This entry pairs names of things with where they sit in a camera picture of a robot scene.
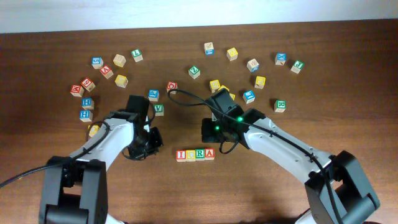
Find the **red A block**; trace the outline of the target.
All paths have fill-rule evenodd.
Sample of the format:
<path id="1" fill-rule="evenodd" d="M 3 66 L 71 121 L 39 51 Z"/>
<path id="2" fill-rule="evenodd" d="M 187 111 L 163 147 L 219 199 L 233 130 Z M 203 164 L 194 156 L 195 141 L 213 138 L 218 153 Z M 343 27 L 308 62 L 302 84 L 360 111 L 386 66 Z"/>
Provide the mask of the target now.
<path id="1" fill-rule="evenodd" d="M 205 149 L 205 159 L 206 160 L 214 160 L 215 159 L 215 150 L 212 148 Z"/>

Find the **red letter I block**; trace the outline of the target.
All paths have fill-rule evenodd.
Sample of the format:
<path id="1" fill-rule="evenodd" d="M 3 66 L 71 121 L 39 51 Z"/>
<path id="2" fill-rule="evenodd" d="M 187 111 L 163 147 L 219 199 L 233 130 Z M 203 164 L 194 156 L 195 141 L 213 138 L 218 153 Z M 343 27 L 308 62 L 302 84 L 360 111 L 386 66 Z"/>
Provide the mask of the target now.
<path id="1" fill-rule="evenodd" d="M 185 162 L 186 159 L 187 159 L 186 150 L 176 151 L 176 161 L 177 162 Z"/>

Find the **yellow C block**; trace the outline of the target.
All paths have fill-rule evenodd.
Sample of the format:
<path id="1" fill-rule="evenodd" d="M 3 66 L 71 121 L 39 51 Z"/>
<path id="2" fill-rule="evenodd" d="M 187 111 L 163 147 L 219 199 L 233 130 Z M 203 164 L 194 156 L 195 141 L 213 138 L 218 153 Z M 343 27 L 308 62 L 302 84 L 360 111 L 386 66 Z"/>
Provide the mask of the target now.
<path id="1" fill-rule="evenodd" d="M 185 153 L 187 162 L 196 161 L 196 150 L 186 150 Z"/>

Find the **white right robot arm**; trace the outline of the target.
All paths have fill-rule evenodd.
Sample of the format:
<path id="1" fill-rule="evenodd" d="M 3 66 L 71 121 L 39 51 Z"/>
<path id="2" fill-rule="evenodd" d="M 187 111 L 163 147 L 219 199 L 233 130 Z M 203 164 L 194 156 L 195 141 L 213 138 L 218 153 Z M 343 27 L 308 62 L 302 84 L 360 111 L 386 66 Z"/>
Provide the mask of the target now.
<path id="1" fill-rule="evenodd" d="M 243 111 L 225 89 L 204 104 L 215 118 L 203 119 L 203 142 L 241 144 L 272 159 L 303 183 L 310 208 L 297 223 L 364 223 L 380 207 L 363 168 L 349 152 L 333 155 L 305 144 L 260 111 Z"/>

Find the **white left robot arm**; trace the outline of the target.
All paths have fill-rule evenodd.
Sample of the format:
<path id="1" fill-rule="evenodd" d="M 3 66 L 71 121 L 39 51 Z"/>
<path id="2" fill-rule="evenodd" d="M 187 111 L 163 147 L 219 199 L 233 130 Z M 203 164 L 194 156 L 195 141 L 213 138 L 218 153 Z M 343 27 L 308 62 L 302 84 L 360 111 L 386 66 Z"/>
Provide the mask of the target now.
<path id="1" fill-rule="evenodd" d="M 142 161 L 163 145 L 151 127 L 154 105 L 131 95 L 124 109 L 112 111 L 97 124 L 98 132 L 68 157 L 53 156 L 45 171 L 39 223 L 118 223 L 108 213 L 107 170 L 127 150 L 127 159 Z"/>

